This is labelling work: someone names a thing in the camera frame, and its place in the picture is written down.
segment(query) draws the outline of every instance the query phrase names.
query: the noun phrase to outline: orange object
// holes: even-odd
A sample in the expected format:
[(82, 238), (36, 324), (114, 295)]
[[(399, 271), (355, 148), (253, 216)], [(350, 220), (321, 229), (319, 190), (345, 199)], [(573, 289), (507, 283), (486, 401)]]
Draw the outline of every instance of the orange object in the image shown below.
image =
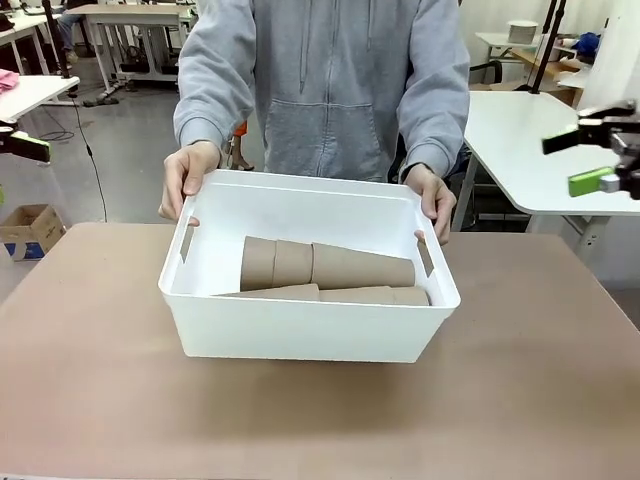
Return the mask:
[(244, 122), (242, 125), (240, 125), (236, 132), (233, 134), (234, 137), (242, 137), (243, 135), (247, 134), (247, 122)]

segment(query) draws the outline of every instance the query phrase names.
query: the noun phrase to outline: pink cloth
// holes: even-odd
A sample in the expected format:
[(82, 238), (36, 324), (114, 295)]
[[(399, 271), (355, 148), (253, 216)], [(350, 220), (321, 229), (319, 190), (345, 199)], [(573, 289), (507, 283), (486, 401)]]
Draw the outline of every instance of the pink cloth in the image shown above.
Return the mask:
[(18, 84), (19, 77), (20, 75), (16, 72), (2, 70), (0, 68), (0, 93), (14, 88)]

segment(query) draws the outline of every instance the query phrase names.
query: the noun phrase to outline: cardboard cup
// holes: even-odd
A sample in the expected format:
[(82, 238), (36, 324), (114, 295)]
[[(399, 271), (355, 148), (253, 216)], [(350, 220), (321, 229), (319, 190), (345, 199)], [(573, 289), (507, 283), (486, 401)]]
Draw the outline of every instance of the cardboard cup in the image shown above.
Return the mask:
[(392, 288), (394, 305), (429, 306), (429, 297), (420, 287)]
[(308, 302), (317, 302), (320, 300), (320, 292), (318, 290), (318, 286), (315, 284), (270, 288), (268, 290), (254, 290), (252, 292), (231, 293), (223, 296), (236, 298), (269, 298), (273, 300), (299, 300)]
[(311, 283), (312, 265), (313, 250), (311, 245), (278, 240), (273, 269), (273, 287)]
[(321, 302), (362, 303), (366, 305), (393, 305), (390, 287), (348, 288), (345, 290), (323, 290)]
[(276, 242), (263, 238), (247, 237), (242, 253), (240, 291), (248, 292), (271, 288), (275, 259)]
[(314, 243), (311, 281), (320, 290), (362, 287), (412, 287), (413, 262)]

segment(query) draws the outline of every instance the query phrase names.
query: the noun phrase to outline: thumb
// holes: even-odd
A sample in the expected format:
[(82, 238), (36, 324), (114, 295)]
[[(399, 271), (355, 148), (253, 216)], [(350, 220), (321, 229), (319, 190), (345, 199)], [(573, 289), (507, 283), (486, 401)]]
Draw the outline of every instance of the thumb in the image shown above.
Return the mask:
[(429, 219), (435, 220), (438, 218), (436, 211), (436, 192), (432, 188), (425, 188), (422, 192), (422, 213), (424, 213)]
[(206, 168), (206, 162), (200, 155), (189, 155), (189, 170), (187, 171), (187, 178), (184, 180), (183, 188), (185, 195), (195, 195), (200, 191)]

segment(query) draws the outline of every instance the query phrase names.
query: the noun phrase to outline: hoodie sleeve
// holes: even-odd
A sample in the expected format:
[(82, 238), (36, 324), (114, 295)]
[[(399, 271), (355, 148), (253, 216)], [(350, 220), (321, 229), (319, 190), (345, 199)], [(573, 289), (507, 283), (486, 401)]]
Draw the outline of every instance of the hoodie sleeve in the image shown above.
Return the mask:
[(180, 52), (174, 129), (182, 147), (209, 140), (221, 148), (253, 110), (253, 0), (200, 4), (200, 18)]
[(413, 74), (398, 107), (407, 161), (442, 177), (453, 168), (469, 115), (469, 53), (458, 26), (455, 0), (421, 0), (413, 21), (409, 56)]

